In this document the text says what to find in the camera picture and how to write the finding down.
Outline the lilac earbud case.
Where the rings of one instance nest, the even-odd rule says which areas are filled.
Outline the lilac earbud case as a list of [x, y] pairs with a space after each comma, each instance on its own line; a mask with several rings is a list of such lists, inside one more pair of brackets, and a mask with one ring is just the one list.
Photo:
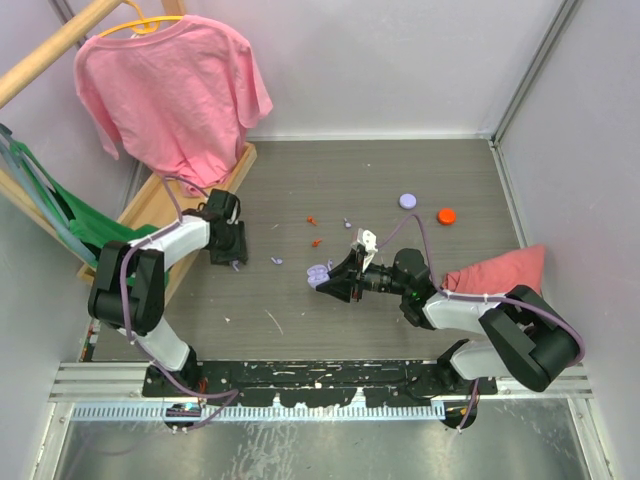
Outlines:
[[326, 265], [313, 265], [307, 270], [307, 282], [312, 289], [316, 289], [329, 279], [329, 269]]
[[411, 193], [404, 193], [399, 197], [398, 204], [404, 210], [412, 210], [417, 206], [417, 198]]

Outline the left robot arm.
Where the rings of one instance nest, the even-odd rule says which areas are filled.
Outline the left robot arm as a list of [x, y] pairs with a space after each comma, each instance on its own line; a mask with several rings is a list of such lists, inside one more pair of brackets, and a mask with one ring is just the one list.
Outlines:
[[102, 248], [88, 299], [88, 312], [125, 335], [163, 374], [165, 385], [188, 396], [205, 385], [193, 347], [164, 316], [165, 277], [192, 253], [206, 250], [214, 265], [248, 260], [241, 201], [213, 189], [197, 208], [138, 240], [110, 241]]

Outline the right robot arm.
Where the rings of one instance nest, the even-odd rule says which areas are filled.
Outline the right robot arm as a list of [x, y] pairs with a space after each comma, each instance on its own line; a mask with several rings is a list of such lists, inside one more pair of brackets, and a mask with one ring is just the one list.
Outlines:
[[399, 250], [393, 264], [384, 266], [367, 263], [358, 246], [333, 269], [314, 265], [307, 276], [315, 291], [346, 303], [361, 300], [366, 291], [397, 295], [404, 318], [414, 327], [480, 335], [478, 341], [458, 341], [439, 359], [440, 385], [452, 394], [478, 378], [498, 376], [542, 392], [579, 360], [578, 340], [531, 288], [518, 285], [494, 301], [441, 294], [417, 249]]

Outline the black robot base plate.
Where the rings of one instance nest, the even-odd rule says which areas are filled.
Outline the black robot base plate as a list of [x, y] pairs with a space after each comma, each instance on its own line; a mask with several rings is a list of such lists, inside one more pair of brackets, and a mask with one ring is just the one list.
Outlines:
[[278, 401], [293, 408], [340, 406], [358, 393], [365, 406], [429, 406], [440, 395], [467, 397], [473, 383], [444, 365], [423, 360], [343, 361], [205, 361], [198, 366], [197, 391], [238, 391], [237, 402], [248, 407]]

